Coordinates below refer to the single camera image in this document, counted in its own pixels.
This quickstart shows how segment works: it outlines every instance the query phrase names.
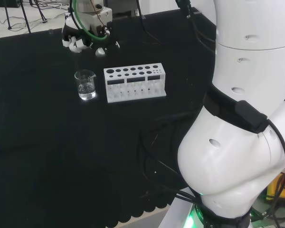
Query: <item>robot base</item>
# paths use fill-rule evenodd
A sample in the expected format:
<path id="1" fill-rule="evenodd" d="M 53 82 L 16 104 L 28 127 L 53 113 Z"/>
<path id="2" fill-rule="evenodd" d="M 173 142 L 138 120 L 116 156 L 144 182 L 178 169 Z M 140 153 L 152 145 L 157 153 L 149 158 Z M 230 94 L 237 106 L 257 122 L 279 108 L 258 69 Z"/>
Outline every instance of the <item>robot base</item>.
<path id="1" fill-rule="evenodd" d="M 204 228 L 203 215 L 197 206 L 192 205 L 192 209 L 187 217 L 184 228 Z M 252 223 L 249 224 L 248 228 L 253 228 Z"/>

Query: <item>white floor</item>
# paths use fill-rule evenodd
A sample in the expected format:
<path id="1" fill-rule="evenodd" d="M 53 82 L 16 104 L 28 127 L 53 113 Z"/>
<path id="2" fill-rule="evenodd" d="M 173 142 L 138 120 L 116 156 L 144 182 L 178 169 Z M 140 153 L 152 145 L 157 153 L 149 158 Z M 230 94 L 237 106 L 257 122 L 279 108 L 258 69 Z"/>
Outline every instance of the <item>white floor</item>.
<path id="1" fill-rule="evenodd" d="M 37 8 L 30 6 L 30 4 L 26 2 L 23 3 L 23 6 L 24 6 L 25 13 L 29 21 L 31 32 L 45 31 L 49 29 L 59 29 L 59 28 L 62 28 L 65 24 L 64 12 L 67 12 L 67 10 L 65 10 L 67 9 L 67 6 L 62 6 L 62 8 L 64 9 L 44 9 L 42 10 L 42 13 L 46 17 L 46 19 L 48 19 L 47 23 L 42 23 L 41 15 Z M 9 31 L 7 21 L 4 24 L 0 23 L 0 38 L 28 33 L 28 29 L 25 28 L 26 24 L 25 24 L 24 19 L 11 18 L 11 17 L 20 17 L 20 18 L 24 17 L 21 7 L 8 8 L 8 13 L 10 17 L 9 19 L 10 25 L 12 26 L 16 23 L 19 23 L 19 24 L 12 27 L 12 30 L 14 31 Z M 5 19 L 6 19 L 5 9 L 0 8 L 0 21 L 4 22 Z"/>

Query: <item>tripod stand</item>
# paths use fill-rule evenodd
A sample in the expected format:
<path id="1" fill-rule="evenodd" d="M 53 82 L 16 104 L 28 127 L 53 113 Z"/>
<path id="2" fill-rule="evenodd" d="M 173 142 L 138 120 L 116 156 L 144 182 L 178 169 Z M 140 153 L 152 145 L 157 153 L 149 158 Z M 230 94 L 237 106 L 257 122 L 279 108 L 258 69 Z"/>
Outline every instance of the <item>tripod stand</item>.
<path id="1" fill-rule="evenodd" d="M 39 13 L 40 13 L 40 15 L 41 15 L 41 19 L 43 20 L 43 23 L 46 23 L 48 20 L 45 18 L 45 16 L 44 16 L 43 13 L 41 12 L 41 9 L 40 9 L 39 4 L 38 4 L 38 0 L 34 0 L 34 2 L 35 2 L 36 6 L 37 6 L 37 8 L 38 8 L 38 10 L 39 10 Z M 11 30 L 8 8 L 6 7 L 6 0 L 3 0 L 3 4 L 4 4 L 5 12 L 6 12 L 6 18 L 7 18 L 7 20 L 8 20 L 8 24 L 9 24 L 8 30 Z M 26 15 L 26 13 L 25 13 L 22 0 L 20 0 L 20 5 L 21 5 L 21 8 L 22 8 L 22 12 L 23 12 L 23 16 L 24 16 L 25 23 L 26 23 L 26 25 L 27 25 L 27 27 L 28 27 L 28 32 L 31 33 L 31 32 L 30 32 L 30 28 L 29 28 L 29 23 L 28 23 L 27 15 Z"/>

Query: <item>green tube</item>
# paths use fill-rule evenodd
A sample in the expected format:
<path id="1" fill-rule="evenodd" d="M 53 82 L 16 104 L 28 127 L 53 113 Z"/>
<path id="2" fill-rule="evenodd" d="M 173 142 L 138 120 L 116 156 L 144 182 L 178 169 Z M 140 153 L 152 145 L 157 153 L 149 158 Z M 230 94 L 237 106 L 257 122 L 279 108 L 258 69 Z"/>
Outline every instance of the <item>green tube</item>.
<path id="1" fill-rule="evenodd" d="M 76 2 L 77 0 L 74 0 L 74 5 L 73 5 L 73 9 L 74 9 L 74 13 L 75 13 L 75 16 L 76 16 L 76 19 L 78 20 L 80 26 L 82 27 L 82 29 L 85 31 L 85 33 L 92 38 L 93 41 L 104 41 L 105 39 L 107 39 L 107 35 L 105 35 L 104 37 L 97 37 L 97 36 L 94 36 L 92 33 L 90 33 L 85 27 L 84 25 L 81 23 L 79 17 L 78 17 L 78 14 L 77 14 L 77 10 L 76 10 Z"/>

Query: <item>black fabric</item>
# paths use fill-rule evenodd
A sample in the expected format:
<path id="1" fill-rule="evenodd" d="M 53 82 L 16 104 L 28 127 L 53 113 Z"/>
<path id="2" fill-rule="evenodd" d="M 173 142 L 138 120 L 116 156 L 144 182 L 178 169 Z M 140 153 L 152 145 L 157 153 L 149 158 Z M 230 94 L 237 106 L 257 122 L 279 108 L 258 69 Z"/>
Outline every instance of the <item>black fabric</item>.
<path id="1" fill-rule="evenodd" d="M 196 21 L 215 36 L 202 15 Z M 0 228 L 113 227 L 171 203 L 166 195 L 139 199 L 154 188 L 136 164 L 138 130 L 200 107 L 214 57 L 178 10 L 148 15 L 144 23 L 162 46 L 144 34 L 138 18 L 118 20 L 112 35 L 121 48 L 100 59 L 91 49 L 77 55 L 64 48 L 60 29 L 0 38 Z M 167 97 L 108 104 L 103 69 L 148 63 L 163 64 Z M 85 68 L 97 76 L 98 96 L 90 102 L 79 98 L 74 81 Z M 176 169 L 178 144 L 191 124 L 158 132 L 151 152 Z M 146 139 L 148 147 L 156 134 Z M 146 164 L 150 179 L 184 187 L 151 159 Z"/>

